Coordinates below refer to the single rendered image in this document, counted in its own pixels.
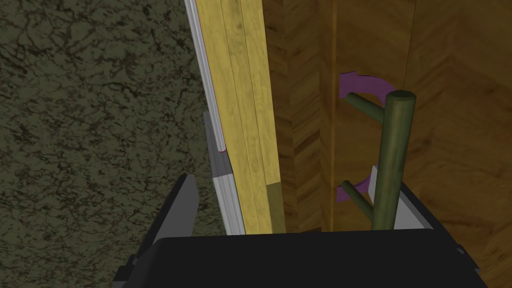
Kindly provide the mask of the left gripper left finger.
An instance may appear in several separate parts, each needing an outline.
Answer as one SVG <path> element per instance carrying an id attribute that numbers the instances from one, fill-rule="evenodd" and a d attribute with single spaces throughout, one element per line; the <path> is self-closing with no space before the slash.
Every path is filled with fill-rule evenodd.
<path id="1" fill-rule="evenodd" d="M 193 174 L 181 174 L 137 251 L 142 256 L 162 238 L 190 237 L 199 207 L 199 191 Z"/>

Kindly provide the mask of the brown wooden door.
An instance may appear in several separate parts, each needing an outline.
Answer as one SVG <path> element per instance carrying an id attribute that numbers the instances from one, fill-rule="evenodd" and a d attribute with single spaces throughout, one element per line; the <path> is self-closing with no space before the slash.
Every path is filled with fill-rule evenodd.
<path id="1" fill-rule="evenodd" d="M 512 288 L 512 0 L 262 0 L 284 226 L 366 230 L 329 181 L 359 182 L 379 123 L 334 99 L 357 72 L 413 92 L 404 182 L 473 257 Z"/>

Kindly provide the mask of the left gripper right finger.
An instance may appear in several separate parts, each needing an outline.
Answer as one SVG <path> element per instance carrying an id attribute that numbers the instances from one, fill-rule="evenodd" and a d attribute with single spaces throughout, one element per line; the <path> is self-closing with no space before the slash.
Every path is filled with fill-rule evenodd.
<path id="1" fill-rule="evenodd" d="M 400 187 L 394 229 L 433 229 L 440 232 L 458 251 L 464 253 L 464 248 L 453 239 L 442 223 L 434 217 L 405 183 L 402 183 Z"/>

